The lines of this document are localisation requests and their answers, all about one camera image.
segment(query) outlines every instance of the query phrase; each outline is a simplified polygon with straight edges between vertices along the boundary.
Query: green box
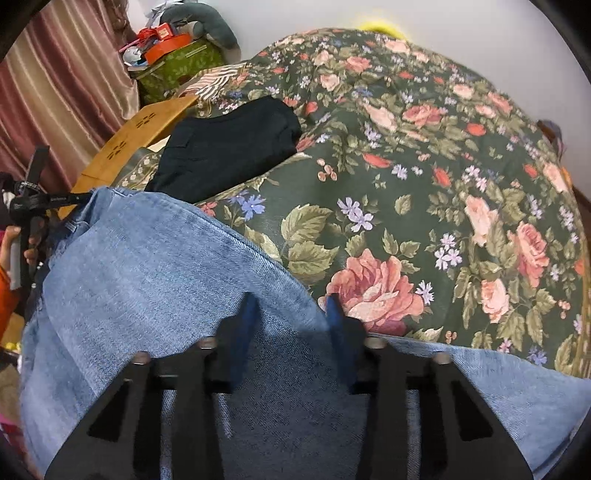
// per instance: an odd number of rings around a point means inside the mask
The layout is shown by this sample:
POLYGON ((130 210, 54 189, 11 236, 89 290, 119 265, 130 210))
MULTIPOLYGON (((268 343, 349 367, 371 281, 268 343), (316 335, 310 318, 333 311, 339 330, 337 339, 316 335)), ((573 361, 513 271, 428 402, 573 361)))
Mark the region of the green box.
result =
POLYGON ((223 54, 207 40, 196 40, 159 59, 147 70, 130 71, 138 82, 143 105, 171 98, 183 83, 201 70, 224 65, 223 54))

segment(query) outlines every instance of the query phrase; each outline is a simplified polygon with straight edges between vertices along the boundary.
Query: human hand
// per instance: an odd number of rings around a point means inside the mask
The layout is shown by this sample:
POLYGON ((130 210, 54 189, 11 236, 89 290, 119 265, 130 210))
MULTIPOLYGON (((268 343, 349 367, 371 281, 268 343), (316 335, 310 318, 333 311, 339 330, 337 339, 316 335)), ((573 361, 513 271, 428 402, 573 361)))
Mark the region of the human hand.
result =
MULTIPOLYGON (((9 226, 4 232, 2 244, 0 244, 0 268, 2 268, 5 273, 10 272, 10 247, 18 238, 19 233, 21 233, 21 228, 18 226, 9 226)), ((29 265, 34 265, 37 260, 36 245, 38 244, 38 241, 31 237, 29 238, 29 244, 33 245, 33 248, 25 251, 24 255, 27 259, 27 263, 29 265)))

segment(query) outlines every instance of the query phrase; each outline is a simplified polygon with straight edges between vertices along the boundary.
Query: white wall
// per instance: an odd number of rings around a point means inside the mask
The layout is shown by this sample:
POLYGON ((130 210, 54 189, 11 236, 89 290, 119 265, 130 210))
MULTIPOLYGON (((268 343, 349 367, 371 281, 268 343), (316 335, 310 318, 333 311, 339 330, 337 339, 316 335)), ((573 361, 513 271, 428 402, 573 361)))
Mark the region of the white wall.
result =
MULTIPOLYGON (((131 18, 161 0, 129 0, 131 18)), ((534 119, 558 123, 564 163, 591 198, 591 85, 560 34, 529 0, 207 0, 249 58, 268 44, 317 27, 386 20, 413 42, 487 77, 534 119)))

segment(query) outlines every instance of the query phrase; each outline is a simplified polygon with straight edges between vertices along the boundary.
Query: blue jeans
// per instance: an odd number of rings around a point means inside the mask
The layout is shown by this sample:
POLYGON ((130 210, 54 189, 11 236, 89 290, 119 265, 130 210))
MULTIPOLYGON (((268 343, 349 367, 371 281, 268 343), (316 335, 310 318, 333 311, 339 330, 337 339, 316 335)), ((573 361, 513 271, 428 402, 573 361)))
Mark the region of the blue jeans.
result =
MULTIPOLYGON (((219 397, 226 478, 355 477, 366 398, 347 394, 338 382, 323 312, 256 246, 164 194, 107 188, 62 224, 54 242, 22 342, 22 422, 41 472, 135 352, 181 352, 215 332, 250 291, 259 298, 262 328, 239 390, 219 397)), ((591 405, 591 381, 511 355, 388 340, 417 355, 448 351, 536 478, 560 456, 591 405)), ((411 395, 411 407, 414 401, 411 395)), ((170 411, 168 398, 165 425, 170 411)), ((166 479, 166 434, 163 446, 166 479)), ((420 461, 413 452, 410 477, 420 461)))

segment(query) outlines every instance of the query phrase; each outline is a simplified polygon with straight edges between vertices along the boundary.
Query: striped fabric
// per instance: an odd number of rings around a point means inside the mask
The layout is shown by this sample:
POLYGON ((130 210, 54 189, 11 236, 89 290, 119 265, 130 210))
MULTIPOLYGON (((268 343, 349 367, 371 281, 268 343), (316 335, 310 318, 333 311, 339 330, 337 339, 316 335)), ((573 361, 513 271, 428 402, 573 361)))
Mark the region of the striped fabric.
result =
POLYGON ((206 70, 199 80, 186 87, 179 96, 194 95, 203 101, 211 100, 225 84, 240 74, 244 65, 246 62, 206 70))

